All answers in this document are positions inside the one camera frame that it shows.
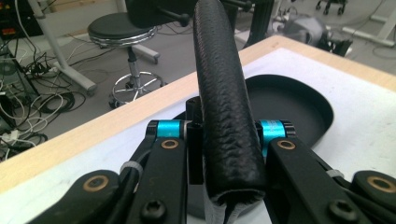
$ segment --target gray floor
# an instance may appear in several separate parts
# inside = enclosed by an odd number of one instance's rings
[[[345,14],[342,16],[337,15],[337,5],[332,6],[329,15],[324,16],[322,10],[315,10],[316,0],[297,0],[294,3],[285,0],[283,2],[282,9],[295,7],[298,13],[316,16],[323,20],[332,27],[335,35],[343,38],[353,38],[352,51],[346,56],[348,59],[396,75],[396,48],[386,49],[370,41],[343,34],[340,31],[344,25],[348,25],[368,33],[377,34],[381,24],[368,21],[369,16],[375,11],[376,14],[388,16],[396,8],[396,0],[349,0]],[[249,13],[241,13],[238,17],[237,29],[242,31],[248,30],[250,18],[251,15]],[[154,64],[151,59],[139,57],[139,67],[141,70],[154,72],[162,76],[166,82],[175,81],[195,70],[192,29],[189,27],[179,28],[174,24],[170,24],[170,26],[183,34],[177,35],[164,25],[160,27],[159,33],[154,38],[143,44],[161,53],[159,63]],[[78,38],[88,40],[86,35],[79,35]],[[63,46],[64,55],[69,55],[74,48],[82,43],[80,40],[73,39],[70,43]],[[242,44],[238,43],[237,45],[238,48],[242,48]],[[76,49],[70,63],[98,55],[108,50],[92,49],[94,47],[95,45],[92,44],[85,44],[79,47]],[[62,114],[43,130],[42,133],[46,134],[49,138],[53,138],[110,111],[111,108],[107,102],[112,85],[119,77],[129,73],[126,57],[126,49],[115,49],[95,60],[74,66],[82,74],[96,82],[98,89],[94,96],[87,97],[85,103],[79,109]],[[37,87],[41,91],[50,91],[49,88],[44,88],[40,85],[37,85]],[[81,91],[76,85],[73,85],[70,89]],[[78,96],[76,101],[77,103],[81,102],[82,97]]]

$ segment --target screw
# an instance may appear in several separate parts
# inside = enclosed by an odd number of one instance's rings
[[[158,200],[152,200],[145,203],[142,210],[140,211],[140,216],[144,221],[153,222],[163,219],[166,213],[165,205]]]
[[[359,215],[354,211],[353,207],[344,200],[334,200],[329,203],[331,214],[345,223],[352,223],[359,220]]]

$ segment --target power strip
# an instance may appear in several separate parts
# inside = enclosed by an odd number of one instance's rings
[[[11,133],[3,133],[1,139],[4,142],[12,144],[14,141],[16,141],[18,139],[19,136],[20,136],[20,131],[14,130],[14,131],[11,131]]]

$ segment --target metal frame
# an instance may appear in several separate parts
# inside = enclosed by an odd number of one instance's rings
[[[93,43],[98,44],[102,48],[126,48],[143,41],[146,41],[157,33],[157,27],[152,27],[146,33],[142,35],[135,35],[123,39],[103,39],[96,36],[90,35],[90,39]]]
[[[385,23],[382,26],[382,29],[379,31],[378,35],[371,35],[349,27],[344,27],[343,31],[351,35],[355,35],[364,39],[369,39],[371,41],[374,41],[375,43],[382,44],[388,47],[395,46],[395,41],[388,40],[388,36],[392,32],[393,28],[396,26],[396,8],[393,9],[393,12],[390,14],[388,18],[373,15],[370,17],[370,20],[380,21]]]

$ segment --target blue metal ring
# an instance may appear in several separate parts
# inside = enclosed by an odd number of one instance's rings
[[[180,138],[180,120],[163,119],[158,121],[157,137]]]
[[[271,140],[278,137],[286,137],[286,130],[280,120],[262,119],[260,124],[262,125],[262,138],[264,140],[262,155],[266,157]]]

